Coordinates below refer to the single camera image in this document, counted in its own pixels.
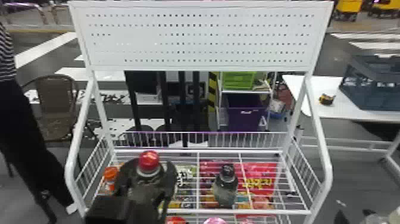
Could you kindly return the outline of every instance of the wire basket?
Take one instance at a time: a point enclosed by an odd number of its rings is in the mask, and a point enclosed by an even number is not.
[[[169,213],[208,217],[220,214],[248,219],[258,215],[273,217],[275,223],[287,223],[279,215],[311,213],[310,206],[321,182],[294,140],[288,152],[282,151],[285,136],[285,132],[126,132],[114,141],[115,153],[104,138],[99,141],[77,176],[76,184],[86,206],[90,207],[101,189],[105,167],[120,166],[137,158],[143,150],[152,149],[159,153],[162,163],[171,161],[178,170],[183,166],[195,168],[190,179],[182,180],[185,188],[178,188],[174,195],[185,197],[185,205],[181,205],[182,201],[172,201],[172,204],[181,204],[169,208]],[[224,163],[235,166],[239,179],[234,209],[218,209],[216,202],[210,200],[214,197],[210,183],[218,174],[218,170],[210,167]],[[249,171],[251,166],[258,169]]]

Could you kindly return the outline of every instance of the person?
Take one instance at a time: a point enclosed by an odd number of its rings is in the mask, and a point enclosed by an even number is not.
[[[13,42],[0,23],[0,151],[34,196],[48,191],[71,214],[77,207],[65,184],[64,169],[46,149],[29,100],[15,75]]]

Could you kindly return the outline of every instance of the black pants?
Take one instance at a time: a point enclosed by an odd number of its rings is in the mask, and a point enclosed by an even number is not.
[[[0,82],[0,151],[32,194],[47,189],[61,205],[73,202],[64,169],[46,149],[29,100],[16,81]]]

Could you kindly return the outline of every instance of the yellow and black stripe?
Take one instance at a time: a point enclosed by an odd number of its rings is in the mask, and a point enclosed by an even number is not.
[[[217,77],[218,72],[208,73],[208,112],[215,112],[215,105],[217,101]]]

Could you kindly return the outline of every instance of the green box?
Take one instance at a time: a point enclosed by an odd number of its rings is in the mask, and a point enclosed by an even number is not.
[[[256,71],[225,71],[223,72],[224,89],[251,90]]]

